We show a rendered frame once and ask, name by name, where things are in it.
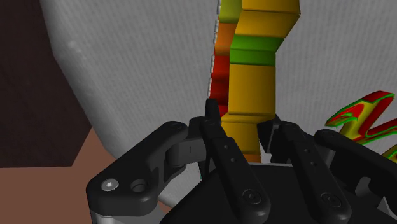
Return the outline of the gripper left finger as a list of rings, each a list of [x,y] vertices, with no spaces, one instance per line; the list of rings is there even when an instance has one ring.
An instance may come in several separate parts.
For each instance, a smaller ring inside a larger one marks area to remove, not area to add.
[[[237,143],[221,126],[218,103],[205,102],[205,115],[185,125],[168,121],[136,144],[87,184],[89,209],[99,216],[146,216],[172,179],[192,162],[218,173],[240,224],[264,224],[270,199]]]

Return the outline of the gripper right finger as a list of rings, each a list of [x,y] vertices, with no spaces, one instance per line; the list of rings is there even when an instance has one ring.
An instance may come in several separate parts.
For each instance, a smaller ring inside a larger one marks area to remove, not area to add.
[[[272,161],[291,162],[317,224],[397,224],[397,164],[330,129],[311,136],[279,118],[258,136]]]

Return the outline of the yellow green red striped toy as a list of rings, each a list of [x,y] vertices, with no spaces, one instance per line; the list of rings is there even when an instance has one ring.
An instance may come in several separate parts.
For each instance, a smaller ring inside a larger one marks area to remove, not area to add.
[[[249,162],[262,161],[257,125],[275,118],[276,52],[300,14],[300,0],[218,0],[208,96]]]

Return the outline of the red yellow green wavy toy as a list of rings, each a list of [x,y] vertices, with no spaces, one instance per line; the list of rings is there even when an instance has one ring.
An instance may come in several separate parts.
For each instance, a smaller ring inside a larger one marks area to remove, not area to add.
[[[389,107],[395,94],[378,90],[338,110],[327,119],[327,127],[341,127],[339,133],[349,139],[366,145],[393,134],[397,134],[397,118],[373,126],[375,121]]]

